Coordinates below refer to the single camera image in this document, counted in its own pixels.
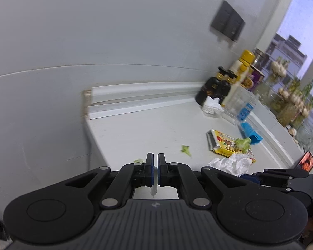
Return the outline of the pale cabbage leaf piece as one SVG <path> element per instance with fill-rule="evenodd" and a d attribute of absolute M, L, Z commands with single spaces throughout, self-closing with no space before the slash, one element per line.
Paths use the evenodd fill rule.
<path fill-rule="evenodd" d="M 143 159 L 136 159 L 136 160 L 134 160 L 133 162 L 134 162 L 134 163 L 142 163 L 142 164 L 144 164 L 144 163 L 145 163 L 145 160 L 143 160 Z"/>

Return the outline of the white paper towel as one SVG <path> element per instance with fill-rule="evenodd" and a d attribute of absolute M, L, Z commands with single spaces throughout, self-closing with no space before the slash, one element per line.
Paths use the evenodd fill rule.
<path fill-rule="evenodd" d="M 208 166 L 221 170 L 222 172 L 240 177 L 247 174 L 252 165 L 252 159 L 247 154 L 232 154 L 230 157 L 214 158 Z"/>

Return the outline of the smartphone with lit screen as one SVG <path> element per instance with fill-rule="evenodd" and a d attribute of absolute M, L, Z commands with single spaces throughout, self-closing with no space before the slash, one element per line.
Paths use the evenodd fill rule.
<path fill-rule="evenodd" d="M 313 155 L 310 151 L 305 152 L 304 156 L 298 162 L 297 169 L 310 172 L 313 169 Z"/>

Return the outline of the small green lettuce scrap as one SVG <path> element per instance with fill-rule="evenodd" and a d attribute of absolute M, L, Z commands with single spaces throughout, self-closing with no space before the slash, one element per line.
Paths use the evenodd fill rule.
<path fill-rule="evenodd" d="M 181 146 L 181 150 L 180 150 L 182 153 L 188 155 L 189 157 L 191 157 L 191 152 L 190 152 L 190 147 L 189 146 L 186 146 L 186 145 L 182 145 Z"/>

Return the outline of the green lettuce leaf on box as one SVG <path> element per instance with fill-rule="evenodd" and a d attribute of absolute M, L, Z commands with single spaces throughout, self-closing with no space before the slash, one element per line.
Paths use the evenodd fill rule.
<path fill-rule="evenodd" d="M 251 142 L 252 140 L 249 137 L 246 137 L 244 139 L 238 138 L 234 141 L 234 148 L 237 151 L 241 151 L 243 154 L 245 154 L 250 149 Z"/>

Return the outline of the yellow food package box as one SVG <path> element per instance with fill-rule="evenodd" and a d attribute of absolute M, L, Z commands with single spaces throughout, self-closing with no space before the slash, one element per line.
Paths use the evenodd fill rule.
<path fill-rule="evenodd" d="M 209 130 L 206 133 L 206 136 L 210 151 L 225 156 L 227 158 L 230 157 L 232 154 L 242 154 L 241 151 L 237 151 L 234 148 L 234 141 L 236 140 L 236 138 L 226 135 L 217 130 Z M 256 162 L 251 147 L 245 154 L 247 154 L 252 159 L 252 163 Z"/>

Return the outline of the garlic sprouts jar cluster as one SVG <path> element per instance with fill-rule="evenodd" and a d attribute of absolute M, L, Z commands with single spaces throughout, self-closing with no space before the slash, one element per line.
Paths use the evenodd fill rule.
<path fill-rule="evenodd" d="M 313 95 L 311 94 L 313 80 L 303 88 L 300 85 L 301 80 L 293 77 L 272 96 L 270 110 L 283 127 L 289 124 L 298 127 L 310 115 L 313 108 Z"/>

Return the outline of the crumpled white tissue by bottles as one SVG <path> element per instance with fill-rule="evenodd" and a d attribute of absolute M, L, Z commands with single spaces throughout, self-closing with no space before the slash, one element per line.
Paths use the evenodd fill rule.
<path fill-rule="evenodd" d="M 202 111 L 205 116 L 218 118 L 224 112 L 224 108 L 219 103 L 219 98 L 208 96 L 203 103 Z"/>

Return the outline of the garlic sprouts glass vase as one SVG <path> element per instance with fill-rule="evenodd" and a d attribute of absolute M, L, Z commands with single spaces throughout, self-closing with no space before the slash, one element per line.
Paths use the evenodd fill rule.
<path fill-rule="evenodd" d="M 283 59 L 281 56 L 279 56 L 277 60 L 271 62 L 269 76 L 254 90 L 254 95 L 263 105 L 269 103 L 272 87 L 286 77 L 288 65 L 289 60 Z"/>

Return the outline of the tall clear glass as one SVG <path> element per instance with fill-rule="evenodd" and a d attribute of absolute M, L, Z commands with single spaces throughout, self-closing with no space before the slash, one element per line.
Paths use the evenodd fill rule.
<path fill-rule="evenodd" d="M 253 94 L 243 87 L 239 87 L 230 100 L 224 107 L 223 118 L 232 124 L 237 124 L 238 119 L 236 116 L 245 106 L 245 104 L 252 99 Z"/>

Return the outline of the black gold-collared bottle right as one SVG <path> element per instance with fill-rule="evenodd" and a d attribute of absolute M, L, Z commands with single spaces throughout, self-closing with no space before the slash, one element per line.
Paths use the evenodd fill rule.
<path fill-rule="evenodd" d="M 228 70 L 226 76 L 221 81 L 219 87 L 216 90 L 215 97 L 219 99 L 219 104 L 222 105 L 225 97 L 229 94 L 234 80 L 237 78 L 237 75 L 234 74 L 231 70 Z"/>

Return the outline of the black gold-collared bottle left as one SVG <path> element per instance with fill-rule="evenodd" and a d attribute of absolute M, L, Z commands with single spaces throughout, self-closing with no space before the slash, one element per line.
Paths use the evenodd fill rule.
<path fill-rule="evenodd" d="M 203 106 L 206 98 L 212 97 L 213 94 L 216 92 L 217 88 L 219 87 L 220 83 L 223 80 L 225 75 L 224 68 L 218 67 L 218 73 L 215 77 L 209 78 L 205 84 L 201 87 L 201 90 L 195 97 L 195 101 L 200 105 Z"/>

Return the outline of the purple instant noodle cup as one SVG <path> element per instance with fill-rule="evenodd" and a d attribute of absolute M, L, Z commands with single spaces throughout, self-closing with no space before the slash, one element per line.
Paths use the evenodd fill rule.
<path fill-rule="evenodd" d="M 262 82 L 265 75 L 256 67 L 250 66 L 248 73 L 241 83 L 241 86 L 248 91 L 254 91 L 256 86 Z"/>

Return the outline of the stainless steel flask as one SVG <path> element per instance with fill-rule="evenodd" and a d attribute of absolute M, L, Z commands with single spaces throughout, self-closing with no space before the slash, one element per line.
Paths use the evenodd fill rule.
<path fill-rule="evenodd" d="M 259 68 L 266 59 L 266 53 L 261 51 L 259 48 L 255 48 L 253 50 L 254 60 L 252 62 L 252 66 Z"/>

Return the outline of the dark grey wall socket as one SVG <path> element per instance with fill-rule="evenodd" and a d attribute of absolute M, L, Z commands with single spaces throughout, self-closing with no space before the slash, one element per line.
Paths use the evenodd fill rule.
<path fill-rule="evenodd" d="M 244 19 L 225 0 L 222 1 L 210 27 L 236 42 L 245 26 Z"/>

